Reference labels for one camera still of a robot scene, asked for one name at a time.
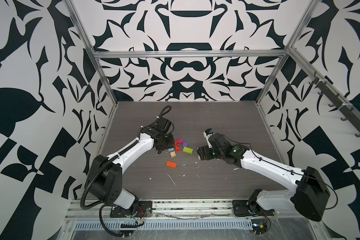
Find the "red arch wood block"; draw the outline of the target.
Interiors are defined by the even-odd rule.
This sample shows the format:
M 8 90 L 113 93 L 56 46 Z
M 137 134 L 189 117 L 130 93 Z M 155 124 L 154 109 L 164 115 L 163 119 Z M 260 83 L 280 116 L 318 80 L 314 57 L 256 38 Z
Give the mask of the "red arch wood block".
M 175 150 L 176 152 L 179 152 L 181 150 L 181 147 L 179 147 L 179 141 L 175 141 Z

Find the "green wood block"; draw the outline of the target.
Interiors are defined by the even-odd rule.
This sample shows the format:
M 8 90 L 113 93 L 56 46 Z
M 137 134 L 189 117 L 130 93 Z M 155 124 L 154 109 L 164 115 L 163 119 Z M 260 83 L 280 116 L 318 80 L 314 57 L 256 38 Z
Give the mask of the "green wood block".
M 183 147 L 183 152 L 184 153 L 188 153 L 188 154 L 192 154 L 193 153 L 193 149 L 191 149 L 191 148 L 188 148 L 188 147 Z

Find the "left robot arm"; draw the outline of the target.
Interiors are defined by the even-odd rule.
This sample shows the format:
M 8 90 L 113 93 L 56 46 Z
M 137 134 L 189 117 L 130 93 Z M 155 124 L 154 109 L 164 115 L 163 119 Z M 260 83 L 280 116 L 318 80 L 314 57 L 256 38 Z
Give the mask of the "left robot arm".
M 103 204 L 134 212 L 138 197 L 123 188 L 123 175 L 146 152 L 155 149 L 158 154 L 173 148 L 174 124 L 164 117 L 149 126 L 142 127 L 138 136 L 126 146 L 108 156 L 98 155 L 90 168 L 80 199 L 83 210 Z

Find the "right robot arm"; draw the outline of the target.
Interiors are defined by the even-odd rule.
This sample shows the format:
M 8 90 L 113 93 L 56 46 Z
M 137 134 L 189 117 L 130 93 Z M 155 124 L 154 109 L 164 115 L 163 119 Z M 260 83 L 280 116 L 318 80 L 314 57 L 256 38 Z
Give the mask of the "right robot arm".
M 234 201 L 237 217 L 265 216 L 275 210 L 296 210 L 303 217 L 320 222 L 327 208 L 332 188 L 318 170 L 291 167 L 267 158 L 252 149 L 249 143 L 239 143 L 207 129 L 207 145 L 197 150 L 201 161 L 223 160 L 229 165 L 253 171 L 285 187 L 284 191 L 256 189 L 246 201 Z

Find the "orange wood block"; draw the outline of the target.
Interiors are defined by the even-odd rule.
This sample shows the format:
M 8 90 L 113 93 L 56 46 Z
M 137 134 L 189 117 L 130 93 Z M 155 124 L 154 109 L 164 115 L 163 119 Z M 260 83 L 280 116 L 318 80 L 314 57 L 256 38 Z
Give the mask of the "orange wood block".
M 176 168 L 177 167 L 177 163 L 175 162 L 172 162 L 172 161 L 166 161 L 166 166 L 169 167 L 169 168 Z

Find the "green circuit board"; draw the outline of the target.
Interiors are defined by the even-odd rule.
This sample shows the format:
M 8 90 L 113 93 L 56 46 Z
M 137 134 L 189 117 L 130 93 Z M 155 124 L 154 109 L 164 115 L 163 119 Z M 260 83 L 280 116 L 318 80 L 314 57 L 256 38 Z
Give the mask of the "green circuit board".
M 270 229 L 269 222 L 264 219 L 251 219 L 251 223 L 254 235 L 263 235 Z

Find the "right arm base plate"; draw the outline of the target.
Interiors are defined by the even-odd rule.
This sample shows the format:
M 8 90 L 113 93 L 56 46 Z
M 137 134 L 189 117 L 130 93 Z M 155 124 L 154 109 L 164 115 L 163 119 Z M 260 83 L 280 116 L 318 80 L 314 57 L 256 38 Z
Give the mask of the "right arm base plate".
M 236 217 L 274 216 L 275 210 L 264 210 L 256 201 L 233 200 L 233 212 Z

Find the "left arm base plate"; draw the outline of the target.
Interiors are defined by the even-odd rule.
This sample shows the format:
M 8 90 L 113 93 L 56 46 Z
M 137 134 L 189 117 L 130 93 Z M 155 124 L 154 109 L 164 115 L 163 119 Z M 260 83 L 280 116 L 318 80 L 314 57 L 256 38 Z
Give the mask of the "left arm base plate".
M 133 216 L 135 218 L 144 218 L 152 213 L 152 201 L 138 201 L 134 202 L 129 209 L 124 209 L 120 206 L 112 207 L 111 218 L 127 218 Z

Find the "aluminium front rail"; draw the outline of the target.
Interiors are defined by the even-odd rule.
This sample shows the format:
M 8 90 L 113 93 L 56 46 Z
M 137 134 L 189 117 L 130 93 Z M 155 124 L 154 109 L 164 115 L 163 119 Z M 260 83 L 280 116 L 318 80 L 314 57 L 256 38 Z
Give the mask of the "aluminium front rail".
M 233 212 L 233 199 L 140 199 L 139 201 L 152 201 L 152 213 L 145 216 L 162 217 L 170 219 L 203 219 L 203 218 L 260 218 L 256 217 L 236 217 Z M 282 210 L 276 209 L 274 216 L 268 218 L 302 218 L 303 215 L 296 209 Z

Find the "aluminium frame crossbar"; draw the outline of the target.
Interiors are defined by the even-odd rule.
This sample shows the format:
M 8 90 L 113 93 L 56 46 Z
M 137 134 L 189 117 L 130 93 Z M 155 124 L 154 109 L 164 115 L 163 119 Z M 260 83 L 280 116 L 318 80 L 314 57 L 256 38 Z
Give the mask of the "aluminium frame crossbar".
M 211 51 L 93 51 L 96 59 L 111 58 L 201 58 L 201 57 L 280 57 L 285 50 L 211 50 Z

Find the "wall hook rack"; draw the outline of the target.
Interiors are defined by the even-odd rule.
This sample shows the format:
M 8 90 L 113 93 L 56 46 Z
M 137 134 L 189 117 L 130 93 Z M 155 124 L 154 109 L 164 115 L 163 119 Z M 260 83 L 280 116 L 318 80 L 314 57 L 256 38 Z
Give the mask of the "wall hook rack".
M 350 122 L 351 125 L 359 132 L 355 134 L 355 137 L 360 138 L 360 111 L 353 105 L 346 97 L 337 90 L 334 85 L 325 78 L 320 78 L 317 72 L 309 74 L 312 79 L 310 86 L 318 89 L 318 100 L 316 103 L 317 112 L 319 113 L 319 105 L 323 97 L 325 97 L 330 103 L 328 107 L 337 111 L 343 115 L 341 120 L 343 122 Z

